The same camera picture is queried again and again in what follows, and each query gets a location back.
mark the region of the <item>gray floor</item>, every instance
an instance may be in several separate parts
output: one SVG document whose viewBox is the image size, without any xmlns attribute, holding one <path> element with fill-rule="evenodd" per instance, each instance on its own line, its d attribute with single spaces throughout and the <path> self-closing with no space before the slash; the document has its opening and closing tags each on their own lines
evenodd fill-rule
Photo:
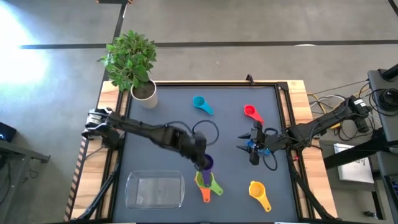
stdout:
<svg viewBox="0 0 398 224">
<path fill-rule="evenodd" d="M 0 121 L 17 128 L 17 144 L 52 156 L 46 166 L 32 165 L 40 175 L 23 185 L 9 223 L 62 220 L 80 131 L 103 76 L 96 60 L 104 53 L 14 45 L 111 42 L 119 9 L 93 1 L 0 1 L 0 25 L 7 30 L 0 37 Z M 135 0 L 123 23 L 122 30 L 129 29 L 157 42 L 398 39 L 398 17 L 387 0 Z M 316 92 L 365 80 L 368 70 L 391 67 L 397 58 L 398 45 L 159 49 L 152 77 L 241 80 L 250 73 L 305 80 Z M 348 96 L 362 85 L 320 96 Z M 375 221 L 361 215 L 373 209 L 369 192 L 337 188 L 333 196 L 341 218 Z"/>
</svg>

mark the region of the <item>measuring cup handle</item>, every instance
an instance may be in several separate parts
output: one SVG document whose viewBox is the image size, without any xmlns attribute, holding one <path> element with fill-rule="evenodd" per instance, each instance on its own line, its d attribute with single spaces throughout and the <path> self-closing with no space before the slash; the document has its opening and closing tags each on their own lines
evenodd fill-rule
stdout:
<svg viewBox="0 0 398 224">
<path fill-rule="evenodd" d="M 258 201 L 261 203 L 266 212 L 272 210 L 271 204 L 269 203 L 267 196 L 264 195 L 263 197 L 259 198 Z"/>
<path fill-rule="evenodd" d="M 203 197 L 203 202 L 209 203 L 211 200 L 211 198 L 210 198 L 211 190 L 208 188 L 204 188 L 204 187 L 199 187 L 199 189 L 200 189 L 201 195 Z"/>
<path fill-rule="evenodd" d="M 213 109 L 210 107 L 209 104 L 205 103 L 204 105 L 200 106 L 204 111 L 206 111 L 208 114 L 213 115 L 214 111 Z"/>
</svg>

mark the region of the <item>green plant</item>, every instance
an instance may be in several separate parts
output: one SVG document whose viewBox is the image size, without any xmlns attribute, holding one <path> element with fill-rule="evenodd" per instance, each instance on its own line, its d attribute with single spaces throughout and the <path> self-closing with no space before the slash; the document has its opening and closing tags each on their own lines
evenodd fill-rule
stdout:
<svg viewBox="0 0 398 224">
<path fill-rule="evenodd" d="M 130 90 L 131 85 L 140 88 L 149 81 L 148 72 L 156 62 L 154 41 L 130 30 L 107 44 L 107 54 L 101 59 L 108 71 L 108 77 L 119 91 Z"/>
</svg>

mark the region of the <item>leaf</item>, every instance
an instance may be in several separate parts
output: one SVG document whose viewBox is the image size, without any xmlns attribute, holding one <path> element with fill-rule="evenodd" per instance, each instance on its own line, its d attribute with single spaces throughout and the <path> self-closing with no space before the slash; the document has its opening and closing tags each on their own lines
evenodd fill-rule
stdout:
<svg viewBox="0 0 398 224">
<path fill-rule="evenodd" d="M 114 63 L 114 58 L 115 58 L 115 57 L 113 57 L 113 55 L 108 54 L 108 63 L 109 63 L 109 61 L 110 61 L 111 63 Z"/>
<path fill-rule="evenodd" d="M 137 78 L 140 79 L 140 81 L 143 81 L 143 82 L 148 82 L 149 81 L 149 77 L 148 77 L 148 73 L 147 72 L 138 74 Z"/>
<path fill-rule="evenodd" d="M 112 80 L 115 80 L 116 74 L 115 74 L 115 73 L 108 73 L 108 77 L 109 77 L 110 79 L 112 79 Z"/>
<path fill-rule="evenodd" d="M 124 91 L 126 87 L 123 85 L 123 83 L 119 84 L 119 91 Z"/>
<path fill-rule="evenodd" d="M 107 45 L 106 45 L 106 48 L 107 48 L 108 51 L 114 50 L 114 46 L 111 45 L 111 44 L 107 44 Z"/>
<path fill-rule="evenodd" d="M 129 60 L 127 60 L 127 67 L 128 68 L 131 68 L 132 67 L 132 61 L 129 59 Z"/>
<path fill-rule="evenodd" d="M 118 62 L 118 65 L 119 65 L 119 66 L 124 67 L 124 63 L 123 63 L 122 60 L 118 59 L 117 62 Z"/>
<path fill-rule="evenodd" d="M 138 88 L 138 87 L 139 87 L 139 80 L 138 80 L 137 77 L 134 77 L 134 78 L 132 79 L 132 85 L 133 85 L 135 88 Z"/>
<path fill-rule="evenodd" d="M 146 68 L 143 65 L 137 65 L 133 68 L 133 71 L 137 74 L 146 72 Z"/>
<path fill-rule="evenodd" d="M 133 57 L 137 59 L 138 63 L 145 60 L 145 56 L 143 56 L 142 54 L 135 54 Z"/>
<path fill-rule="evenodd" d="M 131 89 L 131 82 L 130 82 L 130 80 L 128 80 L 126 83 L 124 83 L 125 84 L 125 87 L 126 87 L 126 90 L 129 90 L 130 91 L 130 89 Z"/>
<path fill-rule="evenodd" d="M 119 51 L 118 51 L 118 55 L 124 55 L 124 54 L 126 54 L 127 53 L 127 50 L 126 49 L 120 49 Z"/>
<path fill-rule="evenodd" d="M 109 65 L 106 66 L 106 70 L 108 72 L 115 72 L 116 71 L 116 66 L 114 66 L 112 64 L 109 64 Z"/>
<path fill-rule="evenodd" d="M 134 38 L 134 36 L 135 36 L 134 31 L 129 30 L 129 37 L 130 37 L 130 38 Z"/>
</svg>

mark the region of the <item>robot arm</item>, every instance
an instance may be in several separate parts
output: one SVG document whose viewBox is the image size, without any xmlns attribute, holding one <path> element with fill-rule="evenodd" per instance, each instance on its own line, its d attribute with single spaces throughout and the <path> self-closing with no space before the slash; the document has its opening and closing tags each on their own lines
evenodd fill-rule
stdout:
<svg viewBox="0 0 398 224">
<path fill-rule="evenodd" d="M 247 151 L 250 154 L 250 162 L 253 165 L 258 165 L 259 156 L 257 152 L 260 149 L 266 148 L 271 153 L 288 148 L 302 150 L 311 143 L 315 135 L 324 135 L 328 128 L 347 119 L 361 121 L 368 117 L 370 111 L 371 107 L 366 106 L 362 99 L 351 96 L 333 111 L 309 123 L 293 125 L 280 134 L 267 134 L 267 129 L 262 132 L 261 123 L 255 122 L 251 132 L 238 137 L 250 139 L 254 143 L 253 147 L 238 146 L 238 148 Z"/>
<path fill-rule="evenodd" d="M 90 110 L 82 135 L 86 138 L 101 136 L 103 145 L 116 147 L 120 139 L 117 129 L 148 138 L 155 145 L 179 153 L 190 159 L 198 170 L 207 165 L 206 138 L 201 132 L 188 134 L 181 128 L 167 124 L 149 125 L 120 116 L 110 108 Z"/>
</svg>

